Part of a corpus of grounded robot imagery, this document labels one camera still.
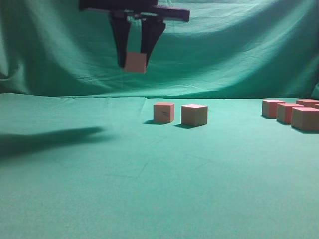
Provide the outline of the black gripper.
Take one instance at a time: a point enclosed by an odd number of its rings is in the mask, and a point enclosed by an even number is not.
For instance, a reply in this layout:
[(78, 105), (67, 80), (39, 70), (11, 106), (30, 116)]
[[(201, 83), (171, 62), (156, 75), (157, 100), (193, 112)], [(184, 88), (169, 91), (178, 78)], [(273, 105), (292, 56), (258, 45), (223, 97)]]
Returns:
[[(124, 68), (131, 23), (127, 14), (150, 15), (165, 20), (189, 22), (190, 10), (160, 5), (157, 0), (80, 0), (79, 10), (110, 13), (109, 20), (115, 41), (118, 65)], [(141, 50), (146, 55), (146, 67), (152, 51), (165, 30), (166, 24), (159, 18), (142, 20)]]

